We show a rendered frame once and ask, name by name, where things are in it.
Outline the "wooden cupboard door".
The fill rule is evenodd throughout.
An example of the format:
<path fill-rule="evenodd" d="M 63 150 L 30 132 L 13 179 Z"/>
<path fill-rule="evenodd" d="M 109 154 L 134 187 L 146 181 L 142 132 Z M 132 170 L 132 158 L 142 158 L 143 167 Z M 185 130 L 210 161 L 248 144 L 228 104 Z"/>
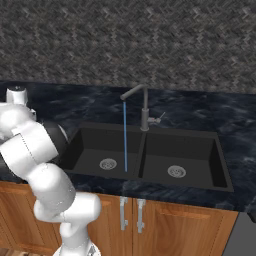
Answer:
<path fill-rule="evenodd" d="M 138 233 L 133 200 L 133 256 L 222 256 L 238 213 L 146 200 Z"/>
<path fill-rule="evenodd" d="M 120 229 L 120 199 L 99 194 L 102 211 L 88 234 L 102 256 L 132 256 L 132 232 Z M 0 181 L 0 247 L 52 256 L 62 244 L 59 223 L 35 218 L 35 196 L 27 184 Z"/>

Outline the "black double sink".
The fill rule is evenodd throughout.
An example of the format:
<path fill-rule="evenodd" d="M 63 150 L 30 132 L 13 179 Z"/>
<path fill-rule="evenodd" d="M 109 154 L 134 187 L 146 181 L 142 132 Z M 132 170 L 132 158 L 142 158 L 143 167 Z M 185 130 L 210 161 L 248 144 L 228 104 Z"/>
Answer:
<path fill-rule="evenodd" d="M 152 127 L 143 132 L 127 125 L 128 172 L 124 169 L 124 126 L 84 122 L 71 137 L 59 158 L 68 173 L 136 180 L 164 185 L 231 192 L 232 181 L 215 132 Z M 117 162 L 113 170 L 103 170 L 105 158 Z M 183 178 L 173 178 L 167 170 L 178 165 Z"/>

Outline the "grey metal faucet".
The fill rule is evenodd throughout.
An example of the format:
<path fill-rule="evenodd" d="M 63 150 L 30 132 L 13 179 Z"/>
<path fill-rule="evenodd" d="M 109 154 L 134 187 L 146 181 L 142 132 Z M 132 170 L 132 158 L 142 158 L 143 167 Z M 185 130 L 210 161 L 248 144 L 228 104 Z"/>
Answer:
<path fill-rule="evenodd" d="M 134 88 L 128 90 L 124 94 L 120 96 L 120 99 L 125 101 L 128 97 L 135 94 L 137 91 L 142 90 L 143 91 L 143 107 L 141 110 L 141 127 L 140 129 L 143 132 L 146 132 L 149 130 L 150 124 L 159 124 L 161 122 L 162 117 L 164 114 L 162 114 L 158 118 L 150 117 L 149 116 L 149 108 L 148 108 L 148 86 L 146 84 L 140 84 L 135 86 Z"/>

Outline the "white jug with grey lid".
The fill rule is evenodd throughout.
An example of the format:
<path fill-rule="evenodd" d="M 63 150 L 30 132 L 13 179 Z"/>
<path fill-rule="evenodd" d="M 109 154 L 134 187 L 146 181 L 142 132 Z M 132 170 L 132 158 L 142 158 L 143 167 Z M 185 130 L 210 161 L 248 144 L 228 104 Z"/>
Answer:
<path fill-rule="evenodd" d="M 6 102 L 27 105 L 27 89 L 24 86 L 10 86 L 6 91 Z"/>

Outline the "blue water stream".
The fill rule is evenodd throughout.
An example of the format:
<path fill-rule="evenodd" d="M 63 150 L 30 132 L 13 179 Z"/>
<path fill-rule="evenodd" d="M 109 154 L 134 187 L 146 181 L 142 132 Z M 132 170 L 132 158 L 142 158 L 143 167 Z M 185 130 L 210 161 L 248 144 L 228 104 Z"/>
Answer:
<path fill-rule="evenodd" d="M 123 125 L 124 125 L 124 169 L 128 172 L 128 145 L 127 145 L 127 114 L 126 101 L 123 101 Z"/>

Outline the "round metal sink drain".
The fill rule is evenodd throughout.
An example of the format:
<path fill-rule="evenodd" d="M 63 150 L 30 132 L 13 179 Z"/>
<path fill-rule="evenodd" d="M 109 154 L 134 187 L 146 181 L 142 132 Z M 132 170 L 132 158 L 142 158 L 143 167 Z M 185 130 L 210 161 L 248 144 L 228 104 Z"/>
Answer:
<path fill-rule="evenodd" d="M 117 162 L 112 158 L 105 158 L 99 163 L 99 167 L 103 170 L 113 170 L 117 167 Z"/>
<path fill-rule="evenodd" d="M 186 176 L 186 170 L 178 165 L 172 165 L 168 168 L 167 173 L 173 178 L 183 178 Z"/>

